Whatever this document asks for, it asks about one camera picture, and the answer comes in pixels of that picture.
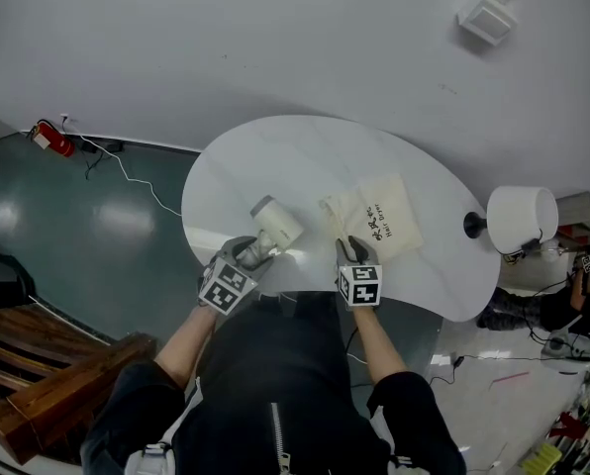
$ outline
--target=jacket sleeve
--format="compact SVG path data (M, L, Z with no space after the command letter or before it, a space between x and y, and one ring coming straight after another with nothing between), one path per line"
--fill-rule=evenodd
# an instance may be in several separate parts
M84 473L123 474L130 454L157 443L183 407L183 391L154 361L127 366L81 446Z
M374 387L367 407L372 416L382 407L394 439L394 455L408 467L423 468L432 475L466 473L432 388L422 376L408 371L384 378Z

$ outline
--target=wall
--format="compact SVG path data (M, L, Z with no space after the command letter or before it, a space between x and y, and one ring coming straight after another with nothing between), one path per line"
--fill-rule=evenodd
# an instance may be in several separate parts
M0 0L0 119L203 148L275 114L357 120L500 184L590 190L590 0L513 0L499 48L464 0Z

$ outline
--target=person sitting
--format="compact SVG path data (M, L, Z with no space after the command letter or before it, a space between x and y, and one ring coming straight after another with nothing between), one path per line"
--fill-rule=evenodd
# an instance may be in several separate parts
M583 269L579 269L572 289L564 287L554 294L523 297L496 288L493 297L478 317L479 328L489 331L513 331L541 328L557 331L579 315L582 319L570 327L576 334L590 333L590 272L583 293Z

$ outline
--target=table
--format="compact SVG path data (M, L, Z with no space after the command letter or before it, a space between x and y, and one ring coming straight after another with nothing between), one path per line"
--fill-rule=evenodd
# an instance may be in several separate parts
M484 215L468 189L443 165L391 134L313 116L263 118L207 146L191 168L181 206L196 257L209 262L223 242L256 235L249 211L270 194L306 232L262 278L263 292L336 290L335 242L319 201L359 179L399 172L425 244L383 266L383 297L463 322L478 315L497 284L500 255L485 231L469 239L462 220Z

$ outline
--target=red fire extinguisher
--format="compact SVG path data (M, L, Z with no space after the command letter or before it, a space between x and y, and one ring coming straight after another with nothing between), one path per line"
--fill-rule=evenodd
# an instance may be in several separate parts
M71 156L75 153L75 144L47 120L39 120L36 123L32 130L32 139L42 149L49 147L63 156Z

